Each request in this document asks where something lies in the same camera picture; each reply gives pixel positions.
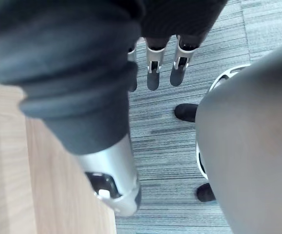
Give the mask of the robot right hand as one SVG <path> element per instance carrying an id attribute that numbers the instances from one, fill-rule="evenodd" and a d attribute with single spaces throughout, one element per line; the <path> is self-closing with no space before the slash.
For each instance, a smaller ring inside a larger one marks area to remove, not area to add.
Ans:
<path id="1" fill-rule="evenodd" d="M 21 111 L 38 118 L 77 156 L 98 199 L 122 216 L 141 202 L 129 126 L 137 87 L 136 43 L 144 38 L 148 88 L 159 85 L 163 54 L 178 37 L 170 82 L 224 0 L 0 0 L 0 84 L 21 88 Z"/>

